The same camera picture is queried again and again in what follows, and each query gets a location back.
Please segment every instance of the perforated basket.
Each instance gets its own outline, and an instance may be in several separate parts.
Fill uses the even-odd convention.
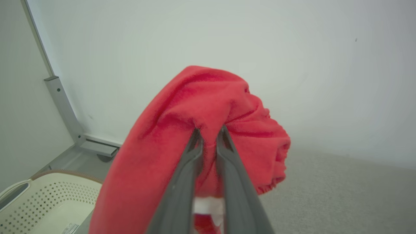
[[[0,209],[0,234],[72,234],[93,210],[99,179],[76,172],[49,171],[12,185]]]

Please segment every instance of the white wall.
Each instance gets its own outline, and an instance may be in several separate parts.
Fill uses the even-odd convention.
[[[46,88],[47,67],[23,6],[0,1],[0,191],[73,145]]]
[[[412,0],[31,0],[88,133],[123,141],[188,65],[248,81],[293,147],[416,169]]]

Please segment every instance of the white plastic basket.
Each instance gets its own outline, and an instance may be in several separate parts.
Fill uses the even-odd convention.
[[[0,210],[0,234],[74,233],[93,210],[102,185],[76,172],[49,171],[10,186],[0,200],[25,183],[29,186]]]

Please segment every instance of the white backdrop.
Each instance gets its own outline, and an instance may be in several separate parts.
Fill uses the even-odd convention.
[[[416,168],[413,0],[30,0],[91,135],[122,142],[188,65],[225,69],[293,147]]]

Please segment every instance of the red garment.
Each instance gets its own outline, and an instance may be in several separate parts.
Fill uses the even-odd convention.
[[[226,71],[187,67],[131,129],[101,188],[89,233],[144,233],[195,127],[205,141],[196,195],[219,197],[215,140],[224,123],[258,194],[285,178],[290,139],[247,82]],[[200,232],[215,233],[206,216],[196,215],[195,223]]]

